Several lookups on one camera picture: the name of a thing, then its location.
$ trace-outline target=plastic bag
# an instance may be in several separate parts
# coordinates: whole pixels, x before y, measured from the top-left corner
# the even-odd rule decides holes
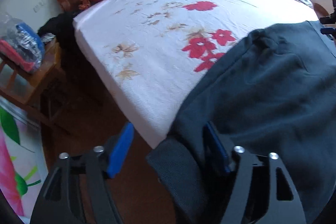
[[[0,13],[0,52],[26,72],[33,73],[41,66],[44,44],[22,20]]]

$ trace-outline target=wall socket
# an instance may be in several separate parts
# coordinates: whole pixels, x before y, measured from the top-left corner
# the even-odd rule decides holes
[[[45,1],[44,1],[44,0],[40,0],[39,3],[37,3],[37,4],[34,6],[34,8],[33,8],[34,12],[37,13],[37,12],[40,11],[41,8],[43,8],[43,6],[45,6],[45,5],[46,5]]]

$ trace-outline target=wooden nightstand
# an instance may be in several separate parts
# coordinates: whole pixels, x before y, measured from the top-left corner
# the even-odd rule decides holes
[[[40,68],[33,74],[22,70],[19,66],[0,53],[0,95],[12,104],[20,107],[49,126],[53,130],[69,134],[68,131],[54,123],[56,116],[62,110],[58,110],[52,117],[40,112],[39,99],[41,93],[55,79],[62,83],[67,82],[65,72],[61,68],[61,48],[56,39],[45,47],[45,56]]]

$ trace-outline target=white bed sheet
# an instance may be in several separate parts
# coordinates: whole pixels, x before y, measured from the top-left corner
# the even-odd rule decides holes
[[[296,0],[104,0],[74,26],[81,51],[154,148],[210,62],[254,29],[305,20],[318,18]]]

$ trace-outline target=green leaf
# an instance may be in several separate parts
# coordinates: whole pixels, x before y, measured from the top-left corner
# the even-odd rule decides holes
[[[27,183],[17,172],[15,172],[15,181],[16,189],[19,192],[19,195],[23,196],[28,191]]]
[[[31,184],[28,184],[27,186],[28,186],[28,187],[30,187],[30,186],[34,186],[34,185],[39,184],[39,183],[41,183],[41,180],[40,180],[40,179],[39,179],[38,181],[35,181],[35,182],[31,183]]]
[[[37,166],[35,165],[31,171],[24,177],[24,180],[27,181],[29,180],[35,173],[37,172]]]
[[[17,129],[14,118],[2,107],[0,107],[0,120],[1,120],[1,126],[6,135],[13,141],[15,141],[17,144],[20,144],[19,131]]]

